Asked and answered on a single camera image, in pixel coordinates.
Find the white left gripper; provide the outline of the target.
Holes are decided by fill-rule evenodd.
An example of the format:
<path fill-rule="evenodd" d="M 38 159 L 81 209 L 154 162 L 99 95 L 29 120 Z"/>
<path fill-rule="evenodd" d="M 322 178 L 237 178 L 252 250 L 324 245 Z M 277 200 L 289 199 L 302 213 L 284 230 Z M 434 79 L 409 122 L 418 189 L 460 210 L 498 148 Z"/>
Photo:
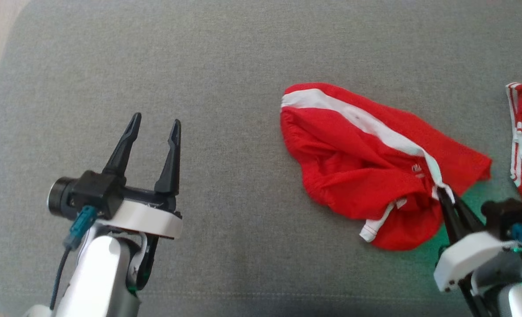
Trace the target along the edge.
<path fill-rule="evenodd" d="M 135 113 L 120 137 L 102 174 L 124 178 L 133 143 L 138 137 L 142 114 Z M 181 122 L 175 120 L 168 137 L 169 152 L 154 191 L 126 187 L 124 200 L 112 219 L 98 223 L 122 231 L 142 232 L 165 239 L 179 239 L 182 214 L 176 210 L 180 186 Z"/>

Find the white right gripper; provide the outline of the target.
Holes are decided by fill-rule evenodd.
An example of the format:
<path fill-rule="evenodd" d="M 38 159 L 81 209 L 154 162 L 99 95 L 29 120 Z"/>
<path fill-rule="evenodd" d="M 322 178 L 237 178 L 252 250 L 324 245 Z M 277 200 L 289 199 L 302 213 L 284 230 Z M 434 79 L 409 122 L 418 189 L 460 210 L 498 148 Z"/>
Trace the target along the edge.
<path fill-rule="evenodd" d="M 441 254 L 433 277 L 440 292 L 450 292 L 466 275 L 519 244 L 484 231 L 484 223 L 459 196 L 453 203 L 445 188 L 437 188 L 437 196 L 451 246 Z"/>

